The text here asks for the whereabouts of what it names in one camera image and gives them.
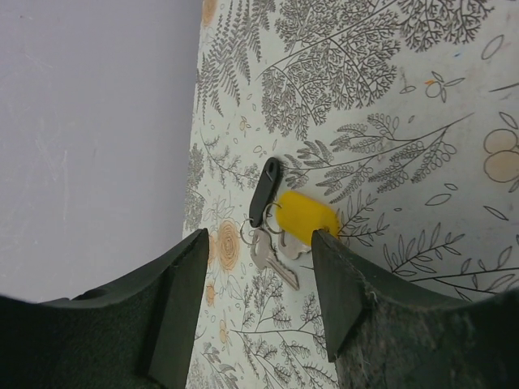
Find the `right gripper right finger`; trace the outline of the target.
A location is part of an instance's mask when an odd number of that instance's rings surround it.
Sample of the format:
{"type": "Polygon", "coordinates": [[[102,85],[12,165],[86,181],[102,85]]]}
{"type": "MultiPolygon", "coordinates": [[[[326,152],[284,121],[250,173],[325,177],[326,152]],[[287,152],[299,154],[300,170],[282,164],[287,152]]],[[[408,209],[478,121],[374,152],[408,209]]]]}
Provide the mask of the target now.
{"type": "Polygon", "coordinates": [[[518,293],[466,302],[411,284],[335,237],[311,237],[328,359],[341,388],[515,388],[518,293]]]}

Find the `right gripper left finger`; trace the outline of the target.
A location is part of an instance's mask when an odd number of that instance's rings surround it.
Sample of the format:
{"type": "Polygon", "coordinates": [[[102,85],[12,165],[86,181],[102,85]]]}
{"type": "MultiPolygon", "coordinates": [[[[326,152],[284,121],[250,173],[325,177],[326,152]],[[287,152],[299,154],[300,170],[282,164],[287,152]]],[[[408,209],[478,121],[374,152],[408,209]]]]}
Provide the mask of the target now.
{"type": "Polygon", "coordinates": [[[199,229],[78,297],[2,297],[2,387],[185,387],[208,254],[208,231],[199,229]]]}

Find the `yellow key tag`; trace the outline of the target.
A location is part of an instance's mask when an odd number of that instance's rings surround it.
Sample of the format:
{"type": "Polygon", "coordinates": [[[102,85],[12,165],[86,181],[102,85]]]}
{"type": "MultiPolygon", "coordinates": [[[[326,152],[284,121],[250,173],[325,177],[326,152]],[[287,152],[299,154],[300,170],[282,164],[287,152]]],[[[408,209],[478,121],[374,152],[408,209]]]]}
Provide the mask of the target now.
{"type": "Polygon", "coordinates": [[[329,206],[293,190],[283,193],[277,204],[276,220],[279,227],[305,245],[311,244],[313,232],[320,229],[338,237],[339,221],[329,206]]]}

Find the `black key tag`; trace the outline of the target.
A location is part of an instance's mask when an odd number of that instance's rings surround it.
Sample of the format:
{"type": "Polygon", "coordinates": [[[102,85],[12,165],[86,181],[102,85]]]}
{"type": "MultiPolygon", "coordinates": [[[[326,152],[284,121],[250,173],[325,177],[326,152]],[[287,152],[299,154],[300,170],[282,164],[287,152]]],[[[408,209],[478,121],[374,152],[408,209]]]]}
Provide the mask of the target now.
{"type": "Polygon", "coordinates": [[[258,228],[263,223],[263,212],[273,201],[282,177],[281,162],[276,157],[270,157],[260,173],[258,183],[249,207],[249,222],[252,228],[258,228]]]}

